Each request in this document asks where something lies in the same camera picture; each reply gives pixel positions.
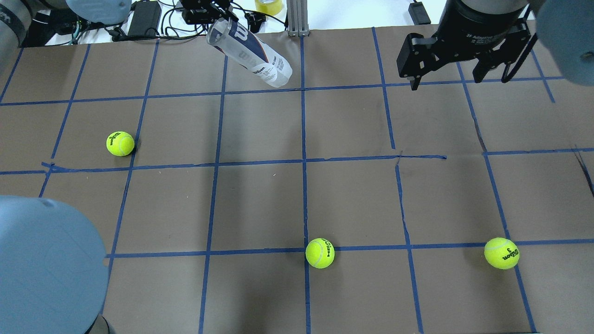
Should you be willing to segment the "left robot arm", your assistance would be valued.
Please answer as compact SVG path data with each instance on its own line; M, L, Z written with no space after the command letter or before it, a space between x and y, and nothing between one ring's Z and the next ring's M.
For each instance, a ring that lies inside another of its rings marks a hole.
M170 302L186 302L199 330L203 266L211 235L220 96L151 98L160 70L225 78L226 61L203 38L58 46L62 102L1 106L1 332L83 334L111 330L100 315L119 288L110 269L164 257L117 258L121 228L133 239L165 229L173 259L188 264Z

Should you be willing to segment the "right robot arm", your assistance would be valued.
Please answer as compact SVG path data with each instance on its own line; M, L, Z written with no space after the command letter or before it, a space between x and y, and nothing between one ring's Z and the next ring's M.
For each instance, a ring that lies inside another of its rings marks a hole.
M566 80L592 86L593 12L591 0L448 0L433 35L406 36L398 74L416 90L428 73L474 60L474 82L502 65L507 83L540 43Z

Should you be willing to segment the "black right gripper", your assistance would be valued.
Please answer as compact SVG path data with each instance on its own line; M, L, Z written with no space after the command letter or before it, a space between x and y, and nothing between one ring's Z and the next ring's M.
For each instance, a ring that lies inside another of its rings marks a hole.
M448 0L436 32L408 34L396 64L401 78L417 91L422 77L451 63L477 60L474 83L505 65L511 79L532 49L532 34L523 15L526 0Z

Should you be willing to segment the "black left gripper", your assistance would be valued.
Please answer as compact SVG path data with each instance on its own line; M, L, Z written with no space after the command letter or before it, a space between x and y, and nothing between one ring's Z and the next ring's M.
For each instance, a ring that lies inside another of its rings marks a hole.
M231 0L181 0L181 17L188 25L211 25L232 17Z

